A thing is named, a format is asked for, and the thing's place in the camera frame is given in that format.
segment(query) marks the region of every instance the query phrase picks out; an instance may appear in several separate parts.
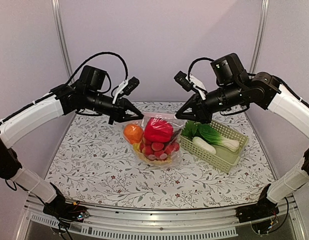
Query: orange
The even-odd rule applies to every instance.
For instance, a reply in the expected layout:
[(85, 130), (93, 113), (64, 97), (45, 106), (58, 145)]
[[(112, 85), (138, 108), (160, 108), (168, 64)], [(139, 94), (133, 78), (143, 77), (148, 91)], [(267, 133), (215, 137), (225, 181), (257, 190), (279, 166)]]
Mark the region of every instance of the orange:
[(144, 131), (139, 125), (130, 123), (125, 126), (123, 130), (123, 135), (124, 138), (128, 141), (128, 143), (136, 144), (141, 142)]

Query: clear plastic bag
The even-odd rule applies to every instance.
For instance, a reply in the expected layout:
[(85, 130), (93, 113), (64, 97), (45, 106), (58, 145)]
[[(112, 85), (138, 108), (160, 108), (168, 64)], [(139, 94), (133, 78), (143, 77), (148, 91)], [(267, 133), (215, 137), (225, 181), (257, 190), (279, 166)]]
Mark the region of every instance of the clear plastic bag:
[(143, 115), (142, 120), (128, 122), (123, 130), (137, 163), (162, 167), (180, 164), (179, 136), (186, 121), (167, 113), (144, 112)]

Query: white wall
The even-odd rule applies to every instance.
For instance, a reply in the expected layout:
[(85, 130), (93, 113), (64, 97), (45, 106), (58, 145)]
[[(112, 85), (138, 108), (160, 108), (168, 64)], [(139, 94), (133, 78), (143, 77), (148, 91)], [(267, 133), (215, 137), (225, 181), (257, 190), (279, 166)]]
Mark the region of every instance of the white wall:
[[(0, 0), (0, 119), (67, 80), (51, 5), (49, 0)], [(19, 161), (43, 176), (70, 117), (20, 140), (14, 147)], [(13, 239), (26, 197), (0, 179), (0, 240)]]
[[(241, 0), (63, 0), (60, 10), (73, 68), (101, 51), (127, 62), (140, 80), (131, 100), (180, 101), (192, 93), (174, 81), (199, 57), (236, 52), (249, 66), (257, 35), (261, 1)], [(109, 72), (115, 85), (124, 79), (120, 61), (101, 56), (92, 66)], [(216, 88), (209, 62), (193, 73), (207, 89)]]
[[(270, 1), (257, 71), (279, 76), (309, 103), (309, 0)], [(309, 140), (280, 117), (251, 108), (248, 116), (282, 176), (303, 156)], [(295, 198), (309, 237), (309, 185)]]

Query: basket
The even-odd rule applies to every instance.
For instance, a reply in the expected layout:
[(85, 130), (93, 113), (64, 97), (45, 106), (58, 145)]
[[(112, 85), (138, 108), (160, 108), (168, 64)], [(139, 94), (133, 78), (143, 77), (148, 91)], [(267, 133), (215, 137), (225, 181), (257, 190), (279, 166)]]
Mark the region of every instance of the basket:
[(196, 155), (198, 158), (228, 174), (231, 167), (235, 166), (240, 160), (240, 156), (245, 150), (249, 138), (216, 121), (212, 121), (210, 126), (221, 133), (222, 136), (229, 139), (238, 140), (240, 142), (239, 149), (236, 152), (232, 152), (225, 147), (212, 145), (216, 150), (216, 154), (212, 154), (202, 147), (195, 145), (191, 140), (184, 136), (180, 136), (180, 145), (191, 154)]

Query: floral tablecloth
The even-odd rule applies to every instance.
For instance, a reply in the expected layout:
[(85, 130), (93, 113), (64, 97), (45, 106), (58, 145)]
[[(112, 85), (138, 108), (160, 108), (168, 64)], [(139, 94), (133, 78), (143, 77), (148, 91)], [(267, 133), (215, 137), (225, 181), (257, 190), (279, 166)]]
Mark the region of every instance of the floral tablecloth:
[[(175, 113), (181, 103), (137, 102), (142, 112)], [(181, 150), (178, 167), (136, 164), (122, 126), (108, 117), (77, 115), (46, 180), (65, 195), (88, 203), (134, 208), (208, 208), (255, 202), (274, 180), (260, 144), (243, 113), (213, 118), (249, 137), (237, 166), (225, 174)]]

